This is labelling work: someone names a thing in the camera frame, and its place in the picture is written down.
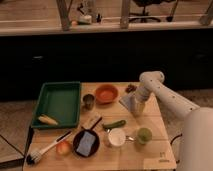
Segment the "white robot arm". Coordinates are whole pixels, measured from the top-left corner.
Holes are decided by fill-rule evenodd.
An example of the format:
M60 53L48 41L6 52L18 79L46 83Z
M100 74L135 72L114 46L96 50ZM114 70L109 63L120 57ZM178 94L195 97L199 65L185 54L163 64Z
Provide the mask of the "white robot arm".
M151 93L183 120L176 171L213 171L213 108L201 107L166 87L161 71L143 72L133 93L133 111L140 115Z

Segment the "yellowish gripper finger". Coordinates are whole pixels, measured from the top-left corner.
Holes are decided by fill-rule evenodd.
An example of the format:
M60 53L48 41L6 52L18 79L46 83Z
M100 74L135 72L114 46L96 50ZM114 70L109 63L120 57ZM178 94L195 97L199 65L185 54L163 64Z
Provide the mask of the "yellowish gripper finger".
M131 100L131 112L134 116L140 116L145 108L145 102L140 102L137 99Z

